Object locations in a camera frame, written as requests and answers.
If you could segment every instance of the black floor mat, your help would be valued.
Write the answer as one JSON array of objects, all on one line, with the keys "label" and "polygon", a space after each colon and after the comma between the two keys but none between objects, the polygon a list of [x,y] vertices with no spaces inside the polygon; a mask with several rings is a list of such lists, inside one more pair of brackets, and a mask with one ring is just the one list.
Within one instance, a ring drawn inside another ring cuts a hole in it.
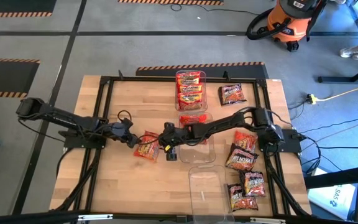
[{"label": "black floor mat", "polygon": [[149,3],[149,4],[199,4],[207,6],[221,6],[223,0],[118,0],[122,3]]},{"label": "black floor mat", "polygon": [[0,17],[51,16],[56,0],[0,0]]},{"label": "black floor mat", "polygon": [[40,61],[0,58],[0,97],[27,96]]}]

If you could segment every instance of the stack of snack bags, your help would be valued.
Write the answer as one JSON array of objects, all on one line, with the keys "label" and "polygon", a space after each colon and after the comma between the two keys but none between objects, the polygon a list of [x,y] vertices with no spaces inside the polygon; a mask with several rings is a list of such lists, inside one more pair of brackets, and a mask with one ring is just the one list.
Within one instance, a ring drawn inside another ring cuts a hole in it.
[{"label": "stack of snack bags", "polygon": [[177,74],[177,103],[179,110],[196,110],[203,105],[201,71],[184,71]]},{"label": "stack of snack bags", "polygon": [[227,186],[232,211],[240,209],[258,210],[255,197],[264,197],[262,172],[251,171],[258,154],[254,153],[257,136],[236,131],[226,167],[239,171],[240,184]]}]

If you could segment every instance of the cable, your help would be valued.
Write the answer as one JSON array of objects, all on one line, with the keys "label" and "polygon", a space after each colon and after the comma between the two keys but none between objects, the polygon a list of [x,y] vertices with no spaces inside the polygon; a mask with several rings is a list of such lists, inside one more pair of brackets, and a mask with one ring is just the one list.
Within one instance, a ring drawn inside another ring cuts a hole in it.
[{"label": "cable", "polygon": [[307,130],[307,131],[303,131],[303,132],[300,132],[300,134],[303,134],[303,133],[307,133],[309,131],[316,131],[316,130],[319,130],[321,128],[330,128],[332,126],[336,126],[336,125],[341,125],[341,124],[345,124],[345,123],[350,123],[350,122],[353,122],[353,121],[358,121],[358,118],[357,119],[353,119],[351,121],[344,121],[344,122],[341,122],[341,123],[338,123],[338,124],[331,124],[329,126],[322,126],[322,127],[319,127],[319,128],[313,128],[313,129],[310,129],[310,130]]},{"label": "cable", "polygon": [[358,149],[358,146],[336,146],[336,147],[320,147],[320,149]]},{"label": "cable", "polygon": [[330,159],[328,159],[327,157],[325,157],[324,155],[322,155],[321,149],[322,149],[323,147],[319,147],[319,145],[317,144],[317,141],[315,141],[314,139],[311,139],[310,137],[307,137],[307,138],[308,138],[309,140],[312,140],[312,141],[313,141],[313,144],[316,145],[317,150],[318,150],[318,157],[317,157],[317,158],[314,158],[314,159],[311,159],[311,160],[309,160],[309,161],[306,161],[306,162],[304,162],[304,163],[302,163],[301,166],[303,166],[303,165],[305,165],[305,164],[307,164],[307,163],[309,163],[309,162],[314,161],[314,163],[312,163],[312,165],[309,167],[308,170],[302,171],[302,172],[304,172],[304,173],[306,173],[306,174],[310,174],[310,173],[312,173],[313,171],[315,171],[315,170],[318,168],[318,166],[320,165],[320,161],[321,161],[321,158],[322,158],[322,157],[325,158],[326,160],[328,160],[332,165],[334,165],[334,167],[336,167],[336,168],[339,169],[340,171],[343,171],[343,170],[342,170],[341,168],[339,168],[333,161],[331,161]]},{"label": "cable", "polygon": [[328,160],[332,165],[334,165],[334,167],[336,167],[337,169],[339,169],[340,171],[343,171],[341,168],[339,168],[337,165],[335,165],[335,163],[333,161],[331,161],[330,159],[328,159],[327,157],[325,157],[324,155],[321,155],[322,157],[324,157],[326,160]]},{"label": "cable", "polygon": [[64,158],[71,150],[73,150],[73,148],[68,148],[67,151],[66,151],[65,153],[63,153],[63,155],[60,157],[59,161],[57,162],[56,178],[57,178],[57,175],[59,174],[60,163],[62,163],[63,158]]},{"label": "cable", "polygon": [[[161,0],[158,2],[161,6],[167,6],[167,5],[169,5],[169,4],[163,4],[163,3],[160,3],[160,2],[161,2]],[[171,10],[173,10],[173,11],[175,11],[175,12],[179,12],[179,11],[182,9],[182,6],[183,6],[182,4],[173,3],[173,4],[170,5],[170,8],[171,8]],[[207,8],[205,8],[205,7],[203,7],[203,6],[198,5],[198,4],[186,5],[186,6],[198,6],[198,7],[203,8],[203,9],[204,9],[205,11],[207,11],[207,12],[211,12],[211,11],[229,11],[229,12],[245,12],[245,13],[249,13],[249,14],[256,15],[256,16],[259,15],[259,14],[254,13],[254,12],[241,11],[241,10],[233,10],[233,9],[207,9]]]},{"label": "cable", "polygon": [[291,127],[293,127],[293,125],[292,125],[291,123],[289,123],[288,121],[284,121],[283,119],[281,119],[281,117],[280,117],[278,114],[276,114],[276,112],[271,111],[271,110],[268,110],[268,109],[266,109],[266,110],[269,111],[269,112],[271,112],[271,113],[274,114],[275,116],[277,116],[280,121],[282,121],[282,122],[284,122],[284,123],[286,123],[286,124],[289,124]]},{"label": "cable", "polygon": [[338,95],[335,95],[335,96],[331,96],[331,97],[325,98],[325,99],[316,98],[316,101],[327,101],[327,100],[331,100],[331,99],[333,99],[333,98],[337,98],[337,97],[339,97],[339,96],[343,96],[343,95],[345,95],[345,94],[351,93],[351,92],[356,91],[356,90],[358,90],[358,88],[355,88],[355,89],[353,89],[353,90],[349,90],[349,91],[346,91],[346,92],[344,92],[344,93],[341,93],[341,94],[338,94]]},{"label": "cable", "polygon": [[[358,124],[357,124],[357,125],[354,125],[354,126],[351,126],[350,128],[346,128],[346,129],[343,129],[343,130],[341,130],[341,131],[337,131],[337,132],[335,132],[335,133],[333,133],[333,134],[330,134],[330,135],[328,135],[328,136],[325,136],[325,137],[323,137],[323,138],[317,140],[316,142],[319,142],[319,141],[321,141],[321,140],[323,140],[323,139],[326,139],[326,138],[328,138],[328,137],[334,136],[334,135],[336,135],[336,134],[342,133],[342,132],[344,132],[344,131],[350,130],[350,129],[355,128],[355,127],[357,127],[357,126],[358,126]],[[312,145],[313,145],[313,144],[310,144],[310,145],[307,146],[306,148],[302,149],[302,152],[305,151],[306,149],[308,149],[308,148],[309,148],[310,146],[312,146]]]},{"label": "cable", "polygon": [[33,132],[35,132],[35,133],[37,133],[37,134],[40,134],[40,135],[43,135],[43,136],[45,136],[45,137],[48,137],[48,138],[54,139],[54,140],[56,140],[56,141],[61,141],[61,142],[63,142],[63,143],[64,143],[64,141],[63,141],[63,140],[60,140],[60,139],[58,139],[58,138],[55,138],[55,137],[49,136],[49,135],[47,135],[47,134],[41,133],[41,132],[39,132],[39,131],[36,131],[36,130],[34,130],[34,129],[32,129],[32,128],[28,127],[28,126],[27,126],[27,125],[25,125],[25,124],[24,124],[24,123],[23,123],[20,119],[18,119],[17,121],[18,121],[21,125],[25,126],[26,128],[30,129],[31,131],[33,131]]},{"label": "cable", "polygon": [[118,114],[117,114],[118,120],[120,120],[121,122],[123,121],[123,120],[119,117],[119,115],[120,115],[122,112],[127,113],[127,114],[129,115],[129,119],[132,121],[132,115],[131,115],[131,113],[130,113],[128,110],[122,110],[122,111],[118,112]]},{"label": "cable", "polygon": [[297,119],[297,118],[299,118],[299,117],[302,115],[303,110],[305,109],[305,104],[306,104],[306,100],[305,100],[305,102],[303,102],[303,103],[301,104],[301,105],[302,105],[301,113],[300,113],[299,115],[296,115],[294,118],[291,118],[291,120]]}]

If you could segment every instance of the hazard striped tape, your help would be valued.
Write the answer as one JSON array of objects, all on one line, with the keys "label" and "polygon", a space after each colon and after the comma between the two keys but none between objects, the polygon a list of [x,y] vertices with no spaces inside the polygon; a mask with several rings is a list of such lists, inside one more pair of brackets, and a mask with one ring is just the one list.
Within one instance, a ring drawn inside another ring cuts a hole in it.
[{"label": "hazard striped tape", "polygon": [[0,92],[0,97],[8,97],[8,98],[25,98],[27,93],[21,92]]},{"label": "hazard striped tape", "polygon": [[40,63],[40,60],[38,60],[38,59],[0,58],[0,62],[35,62],[35,63]]},{"label": "hazard striped tape", "polygon": [[0,17],[48,17],[51,12],[0,12]]},{"label": "hazard striped tape", "polygon": [[118,0],[122,3],[160,3],[160,4],[199,4],[207,6],[222,6],[223,1],[202,1],[202,0]]},{"label": "hazard striped tape", "polygon": [[182,69],[182,68],[209,68],[209,67],[227,67],[227,66],[246,66],[246,65],[264,65],[263,62],[234,62],[234,63],[209,63],[197,65],[169,65],[155,67],[139,67],[137,70],[162,70],[162,69]]}]

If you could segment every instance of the clear plastic container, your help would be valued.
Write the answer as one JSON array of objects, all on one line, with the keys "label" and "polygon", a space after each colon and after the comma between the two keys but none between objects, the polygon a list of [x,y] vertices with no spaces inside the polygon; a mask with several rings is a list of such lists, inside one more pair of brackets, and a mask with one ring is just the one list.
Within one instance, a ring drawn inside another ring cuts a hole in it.
[{"label": "clear plastic container", "polygon": [[[179,114],[179,128],[183,128],[184,124],[181,121],[183,116],[205,116],[204,121],[200,120],[202,123],[209,123],[213,121],[212,115],[207,112],[197,112],[197,113],[181,113]],[[187,121],[187,124],[198,123],[198,119],[191,119]],[[209,137],[206,142],[201,142],[196,146],[188,146],[186,144],[177,147],[179,151],[179,158],[184,163],[192,164],[201,164],[209,163],[215,161],[216,155],[214,150],[214,136]]]},{"label": "clear plastic container", "polygon": [[234,223],[223,166],[198,166],[189,170],[194,223]]},{"label": "clear plastic container", "polygon": [[201,86],[201,91],[203,92],[202,94],[202,102],[201,102],[201,108],[197,108],[197,109],[191,109],[191,110],[184,110],[181,109],[179,107],[179,102],[178,102],[178,80],[176,79],[176,85],[175,85],[175,108],[177,109],[177,111],[192,111],[192,112],[199,112],[199,111],[206,111],[208,108],[208,104],[206,102],[206,74],[203,71],[196,71],[196,70],[180,70],[177,72],[178,74],[183,74],[183,73],[188,73],[188,72],[200,72],[200,84],[202,84]]}]

